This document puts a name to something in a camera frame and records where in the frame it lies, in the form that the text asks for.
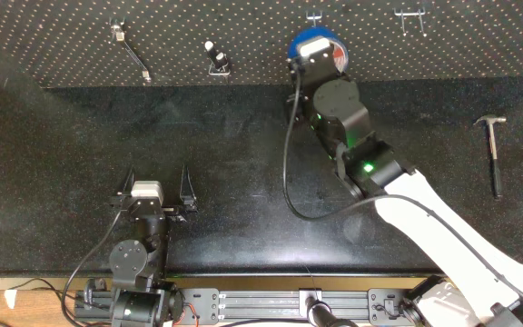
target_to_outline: circular joint cover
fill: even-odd
[[[110,253],[110,270],[114,274],[137,275],[148,261],[144,245],[136,240],[122,241]]]
[[[343,120],[356,112],[360,100],[359,88],[354,82],[341,79],[329,81],[316,90],[312,100],[319,114]]]

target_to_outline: hammer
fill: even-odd
[[[505,123],[506,117],[496,117],[494,114],[487,114],[483,117],[480,117],[475,123],[481,121],[486,121],[489,129],[489,150],[491,151],[491,173],[493,176],[494,183],[494,196],[496,199],[499,199],[503,196],[501,192],[501,176],[499,175],[498,167],[498,150],[496,149],[496,137],[494,136],[494,124],[495,123]]]

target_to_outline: hammer head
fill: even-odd
[[[494,114],[486,114],[485,116],[480,117],[474,124],[481,121],[486,121],[486,124],[505,123],[506,117],[496,117]]]

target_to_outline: white tag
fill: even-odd
[[[7,302],[7,307],[9,309],[14,309],[16,295],[17,295],[17,290],[5,290],[4,297],[5,297],[5,301]]]

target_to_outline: robotic arm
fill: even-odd
[[[296,55],[289,65],[296,93],[288,137],[293,118],[303,115],[335,158],[337,177],[352,195],[376,201],[380,217],[404,232],[458,287],[428,281],[405,298],[402,315],[433,326],[520,323],[513,312],[523,307],[523,265],[474,231],[419,171],[377,137],[357,85],[335,64],[336,42],[316,36],[292,46]],[[287,187],[284,194],[292,208]]]

